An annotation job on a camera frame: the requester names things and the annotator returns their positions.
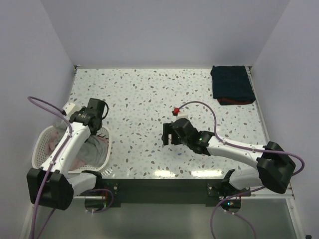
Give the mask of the navy basketball tank top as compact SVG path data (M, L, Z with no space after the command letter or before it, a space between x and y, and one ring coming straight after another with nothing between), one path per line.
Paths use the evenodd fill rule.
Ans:
M212 94L222 106L248 105L255 102L245 66L213 66Z

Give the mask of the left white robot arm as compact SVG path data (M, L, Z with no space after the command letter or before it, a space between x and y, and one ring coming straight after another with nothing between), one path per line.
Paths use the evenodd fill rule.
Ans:
M94 98L79 110L65 107L54 112L66 123L67 129L49 158L27 174L30 200L35 207L66 210L75 196L86 191L99 195L103 191L99 170L84 170L71 179L67 179L67 175L81 146L102 128L108 112L107 103Z

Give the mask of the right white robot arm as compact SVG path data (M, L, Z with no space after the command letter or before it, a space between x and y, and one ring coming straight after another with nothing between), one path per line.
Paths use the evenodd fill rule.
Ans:
M248 165L248 169L227 172L222 190L229 196L248 187L265 187L284 194L296 168L277 143L253 145L219 139L213 132L198 131L186 118L164 123L161 139L164 145L183 144L196 154L225 157Z

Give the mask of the grey garment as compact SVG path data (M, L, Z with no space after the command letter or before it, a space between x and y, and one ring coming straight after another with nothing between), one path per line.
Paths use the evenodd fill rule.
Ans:
M59 133L65 134L67 125L65 122L56 122L54 129ZM63 136L59 136L58 140L61 141ZM90 136L79 149L77 156L85 163L93 164L95 167L100 167L101 159L105 158L107 153L106 144L96 135Z

